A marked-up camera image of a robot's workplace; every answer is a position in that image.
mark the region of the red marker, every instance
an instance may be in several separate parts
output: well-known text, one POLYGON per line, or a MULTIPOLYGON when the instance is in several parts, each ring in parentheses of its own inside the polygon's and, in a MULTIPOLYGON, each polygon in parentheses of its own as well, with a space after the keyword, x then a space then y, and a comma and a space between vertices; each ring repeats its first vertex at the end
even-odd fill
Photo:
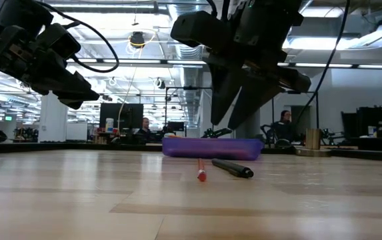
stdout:
POLYGON ((207 179, 207 174, 204 170, 204 161, 202 159, 198 159, 198 177, 200 181, 205 181, 207 179))

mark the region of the robotic claw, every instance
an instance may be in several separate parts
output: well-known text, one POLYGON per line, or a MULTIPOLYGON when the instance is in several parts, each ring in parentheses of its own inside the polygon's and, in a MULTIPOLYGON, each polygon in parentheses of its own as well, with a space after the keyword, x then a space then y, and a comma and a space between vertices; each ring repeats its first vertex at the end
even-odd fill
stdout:
POLYGON ((78 72, 66 70, 66 60, 81 46, 67 26, 51 24, 52 14, 34 0, 6 0, 0 8, 0 71, 73 109, 99 95, 78 72))
MULTIPOLYGON (((228 0, 223 8, 229 5, 228 0)), ((244 0, 234 14, 222 20, 204 11, 177 18, 171 37, 196 47, 208 47, 203 58, 212 78, 211 123, 218 125, 239 94, 228 128, 236 129, 258 108, 284 91, 307 92, 311 81, 294 69, 278 67, 287 54, 282 51, 291 26, 303 21, 302 0, 244 0)))

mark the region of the purple tray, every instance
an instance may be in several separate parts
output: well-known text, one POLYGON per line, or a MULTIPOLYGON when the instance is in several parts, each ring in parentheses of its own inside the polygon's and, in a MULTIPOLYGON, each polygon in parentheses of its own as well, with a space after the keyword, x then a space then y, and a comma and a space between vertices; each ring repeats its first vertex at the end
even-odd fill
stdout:
POLYGON ((258 139, 163 138, 163 153, 170 157, 256 160, 263 148, 258 139))

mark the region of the man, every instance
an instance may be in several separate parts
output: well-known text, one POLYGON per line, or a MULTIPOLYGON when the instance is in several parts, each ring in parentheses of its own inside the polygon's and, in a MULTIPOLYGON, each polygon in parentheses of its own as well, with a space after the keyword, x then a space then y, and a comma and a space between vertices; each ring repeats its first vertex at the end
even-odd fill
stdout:
POLYGON ((149 130, 149 119, 147 117, 143 118, 142 128, 139 129, 137 133, 142 134, 146 140, 149 140, 151 137, 151 130, 149 130))
POLYGON ((272 128, 275 131, 278 139, 293 140, 293 128, 291 124, 290 111, 284 110, 281 112, 281 119, 278 122, 272 124, 272 128))

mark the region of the pillar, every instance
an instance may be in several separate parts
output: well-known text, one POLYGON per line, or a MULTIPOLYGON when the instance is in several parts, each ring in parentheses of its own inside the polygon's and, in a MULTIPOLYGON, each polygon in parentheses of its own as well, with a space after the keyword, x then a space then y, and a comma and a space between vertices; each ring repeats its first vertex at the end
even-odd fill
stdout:
POLYGON ((249 139, 260 133, 260 109, 244 121, 236 130, 235 138, 249 139))
POLYGON ((199 102, 199 137, 202 137, 208 128, 212 128, 211 91, 204 89, 201 92, 201 99, 199 102))
POLYGON ((68 107, 50 92, 41 98, 38 142, 65 141, 68 107))

